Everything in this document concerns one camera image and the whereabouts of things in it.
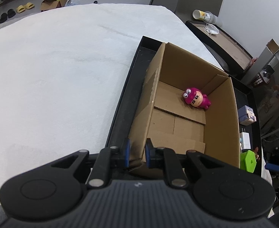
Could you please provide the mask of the green hexagonal box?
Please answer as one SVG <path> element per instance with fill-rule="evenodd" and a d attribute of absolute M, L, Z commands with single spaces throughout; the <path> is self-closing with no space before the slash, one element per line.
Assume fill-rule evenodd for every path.
<path fill-rule="evenodd" d="M 256 167 L 256 156 L 251 150 L 240 154 L 240 169 L 253 173 Z"/>

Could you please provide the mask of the white usb charger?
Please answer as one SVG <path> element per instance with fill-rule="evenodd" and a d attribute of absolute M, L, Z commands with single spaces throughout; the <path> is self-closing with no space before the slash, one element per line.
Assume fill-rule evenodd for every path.
<path fill-rule="evenodd" d="M 244 129 L 239 134 L 239 143 L 241 152 L 251 150 L 250 134 Z"/>

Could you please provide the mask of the purple white cube charger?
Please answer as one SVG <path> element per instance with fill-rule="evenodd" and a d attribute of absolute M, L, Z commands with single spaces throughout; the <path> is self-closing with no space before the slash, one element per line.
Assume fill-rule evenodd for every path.
<path fill-rule="evenodd" d="M 248 126 L 254 122 L 256 122 L 256 116 L 251 107 L 244 105 L 240 109 L 238 109 L 238 119 L 239 123 L 244 126 Z"/>

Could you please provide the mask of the brown cardboard box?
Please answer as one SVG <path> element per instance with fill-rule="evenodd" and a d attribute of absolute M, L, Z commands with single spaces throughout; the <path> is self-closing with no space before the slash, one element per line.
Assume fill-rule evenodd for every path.
<path fill-rule="evenodd" d="M 188 105 L 183 98 L 187 88 L 206 94 L 211 106 Z M 162 176 L 146 166 L 147 139 L 177 154 L 196 150 L 238 167 L 239 122 L 231 77 L 191 52 L 163 43 L 146 71 L 129 139 L 130 172 L 138 177 Z"/>

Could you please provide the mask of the pink cartoon figurine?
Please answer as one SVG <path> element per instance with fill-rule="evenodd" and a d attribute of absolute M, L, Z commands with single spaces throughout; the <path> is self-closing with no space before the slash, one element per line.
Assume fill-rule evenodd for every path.
<path fill-rule="evenodd" d="M 203 94 L 197 88 L 187 88 L 183 93 L 184 101 L 195 108 L 207 110 L 211 106 L 211 102 L 206 94 Z"/>

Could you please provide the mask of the brown-haired doll figurine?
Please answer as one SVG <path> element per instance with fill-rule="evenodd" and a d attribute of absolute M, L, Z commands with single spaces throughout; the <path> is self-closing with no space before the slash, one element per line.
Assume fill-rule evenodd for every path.
<path fill-rule="evenodd" d="M 256 147 L 256 148 L 253 150 L 253 152 L 255 153 L 256 162 L 259 162 L 259 161 L 260 161 L 260 156 L 259 156 L 259 154 L 258 154 L 259 148 Z"/>

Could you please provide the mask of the black shallow tray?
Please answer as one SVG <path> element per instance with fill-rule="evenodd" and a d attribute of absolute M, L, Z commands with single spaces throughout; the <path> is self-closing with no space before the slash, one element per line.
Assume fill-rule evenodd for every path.
<path fill-rule="evenodd" d="M 129 132 L 139 104 L 146 71 L 162 44 L 163 42 L 146 36 L 140 40 L 115 111 L 109 136 L 106 141 L 107 146 L 120 147 L 124 139 L 129 139 Z M 232 77 L 231 79 L 236 98 L 236 82 Z M 241 104 L 237 99 L 236 104 L 238 110 Z"/>

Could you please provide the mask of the black brown side tray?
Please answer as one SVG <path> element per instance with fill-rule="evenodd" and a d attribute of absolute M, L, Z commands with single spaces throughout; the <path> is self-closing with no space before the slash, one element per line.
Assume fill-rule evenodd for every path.
<path fill-rule="evenodd" d="M 205 23 L 186 21 L 185 25 L 207 47 L 225 72 L 242 79 L 247 72 L 252 56 L 225 31 L 210 35 L 205 30 Z"/>

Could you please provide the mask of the white face mask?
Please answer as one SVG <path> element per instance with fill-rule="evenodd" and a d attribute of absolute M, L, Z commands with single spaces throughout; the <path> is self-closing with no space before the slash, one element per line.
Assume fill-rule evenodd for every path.
<path fill-rule="evenodd" d="M 218 35 L 220 33 L 219 29 L 215 25 L 208 23 L 204 25 L 204 30 L 209 35 Z"/>

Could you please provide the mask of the white yellow can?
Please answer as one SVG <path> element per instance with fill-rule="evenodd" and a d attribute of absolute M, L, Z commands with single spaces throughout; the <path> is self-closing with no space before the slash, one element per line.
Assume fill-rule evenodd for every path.
<path fill-rule="evenodd" d="M 210 23 L 210 24 L 216 24 L 217 19 L 218 19 L 217 16 L 215 16 L 214 14 L 212 14 L 209 11 L 201 11 L 201 10 L 197 10 L 197 9 L 192 12 L 192 17 L 195 20 L 200 20 L 200 21 Z"/>

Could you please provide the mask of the cardboard box on floor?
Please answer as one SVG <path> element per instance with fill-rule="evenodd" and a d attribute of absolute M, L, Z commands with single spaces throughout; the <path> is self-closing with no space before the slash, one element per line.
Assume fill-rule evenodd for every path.
<path fill-rule="evenodd" d="M 62 8 L 66 5 L 67 0 L 42 0 L 41 12 Z"/>

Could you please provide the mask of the yellow slippers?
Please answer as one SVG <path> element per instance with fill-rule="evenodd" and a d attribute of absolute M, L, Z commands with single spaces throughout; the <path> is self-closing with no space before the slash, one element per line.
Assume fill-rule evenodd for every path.
<path fill-rule="evenodd" d="M 28 2 L 25 5 L 19 5 L 16 8 L 16 12 L 17 13 L 22 13 L 22 12 L 25 12 L 26 10 L 31 10 L 33 8 L 35 8 L 35 5 L 33 3 L 31 3 L 31 2 Z"/>

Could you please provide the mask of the black slippers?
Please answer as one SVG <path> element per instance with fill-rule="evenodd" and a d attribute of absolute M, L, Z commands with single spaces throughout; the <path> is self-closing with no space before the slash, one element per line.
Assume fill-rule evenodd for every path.
<path fill-rule="evenodd" d="M 6 22 L 8 19 L 14 17 L 15 15 L 16 13 L 13 9 L 9 9 L 7 12 L 2 13 L 0 17 L 0 24 Z"/>

